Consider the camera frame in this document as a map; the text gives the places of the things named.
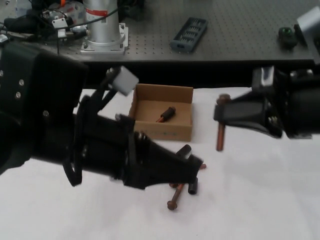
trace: open cardboard box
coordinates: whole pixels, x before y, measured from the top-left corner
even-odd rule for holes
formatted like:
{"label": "open cardboard box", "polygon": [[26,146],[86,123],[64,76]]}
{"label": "open cardboard box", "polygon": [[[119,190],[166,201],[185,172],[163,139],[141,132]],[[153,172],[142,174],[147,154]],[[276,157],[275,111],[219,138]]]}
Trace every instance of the open cardboard box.
{"label": "open cardboard box", "polygon": [[[152,139],[190,142],[193,93],[192,87],[138,84],[129,111],[135,119],[134,130]],[[175,115],[167,122],[156,122],[169,107],[176,108]]]}

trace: white cloth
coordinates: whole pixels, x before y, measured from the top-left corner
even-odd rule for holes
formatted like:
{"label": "white cloth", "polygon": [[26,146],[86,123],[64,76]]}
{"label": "white cloth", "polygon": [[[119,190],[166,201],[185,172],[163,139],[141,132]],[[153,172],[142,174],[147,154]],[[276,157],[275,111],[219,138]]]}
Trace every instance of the white cloth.
{"label": "white cloth", "polygon": [[[176,211],[167,209],[174,194],[167,184],[143,191],[84,172],[72,187],[61,165],[31,159],[0,176],[0,239],[320,239],[318,136],[279,140],[227,127],[224,152],[215,150],[218,95],[248,90],[194,90],[190,145],[208,168],[198,174],[198,195],[185,187]],[[118,94],[101,114],[127,114],[131,101]],[[185,144],[157,142],[175,152]]]}

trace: metal cylinder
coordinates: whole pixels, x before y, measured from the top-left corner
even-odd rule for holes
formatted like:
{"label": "metal cylinder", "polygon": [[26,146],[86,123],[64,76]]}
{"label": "metal cylinder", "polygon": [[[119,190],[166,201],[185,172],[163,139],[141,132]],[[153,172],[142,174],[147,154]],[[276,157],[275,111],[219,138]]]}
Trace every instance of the metal cylinder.
{"label": "metal cylinder", "polygon": [[[99,19],[117,9],[117,0],[83,0],[86,22]],[[124,34],[120,33],[118,12],[106,19],[88,24],[88,42],[99,47],[120,44]]]}

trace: black breadboard table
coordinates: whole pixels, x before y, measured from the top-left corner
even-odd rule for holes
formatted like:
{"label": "black breadboard table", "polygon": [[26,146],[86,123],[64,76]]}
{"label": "black breadboard table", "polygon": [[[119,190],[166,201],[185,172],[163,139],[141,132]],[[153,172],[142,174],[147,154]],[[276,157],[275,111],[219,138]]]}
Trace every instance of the black breadboard table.
{"label": "black breadboard table", "polygon": [[[82,41],[60,45],[60,54],[83,62],[224,62],[311,60],[300,44],[293,51],[277,42],[280,27],[296,19],[318,0],[146,0],[144,20],[125,19],[129,49],[124,55],[82,54]],[[0,11],[0,22],[15,16],[15,1]],[[170,42],[189,17],[208,21],[192,53],[173,51]],[[55,43],[33,43],[56,52]]]}

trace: wire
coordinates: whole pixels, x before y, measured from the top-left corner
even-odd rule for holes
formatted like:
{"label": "wire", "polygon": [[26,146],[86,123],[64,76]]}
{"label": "wire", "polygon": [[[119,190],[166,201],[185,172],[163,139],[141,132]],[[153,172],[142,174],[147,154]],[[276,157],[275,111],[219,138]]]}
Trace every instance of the wire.
{"label": "wire", "polygon": [[105,16],[102,16],[102,17],[99,17],[99,18],[97,18],[95,20],[91,20],[91,21],[87,21],[87,22],[83,22],[83,23],[79,23],[79,24],[73,24],[73,25],[70,25],[70,26],[58,27],[58,28],[55,28],[55,30],[71,29],[71,28],[74,28],[74,27],[82,26],[82,25],[93,24],[93,23],[99,22],[101,20],[104,20],[104,19],[110,17],[111,15],[115,14],[116,12],[118,12],[118,10],[121,9],[121,8],[124,8],[124,6],[122,6],[122,7],[120,6],[117,9],[113,10],[112,12],[110,12],[109,14],[107,14]]}
{"label": "wire", "polygon": [[48,9],[49,11],[53,11],[53,12],[57,12],[57,13],[61,13],[65,18],[67,18],[68,16],[63,12],[63,11],[59,11],[59,10],[56,10],[56,9]]}
{"label": "wire", "polygon": [[54,26],[52,26],[52,25],[48,24],[47,22],[43,21],[43,20],[41,19],[41,17],[39,17],[39,16],[37,16],[37,15],[26,14],[26,15],[23,15],[23,16],[20,16],[20,17],[16,18],[16,19],[13,21],[13,23],[11,23],[10,26],[8,26],[8,28],[7,28],[6,31],[5,31],[5,34],[8,35],[9,29],[12,28],[12,26],[13,26],[14,24],[17,24],[17,22],[19,22],[19,20],[21,20],[21,19],[23,19],[23,18],[25,18],[25,17],[28,17],[28,16],[34,17],[34,18],[38,19],[41,23],[43,23],[44,25],[50,27],[52,30],[55,29]]}

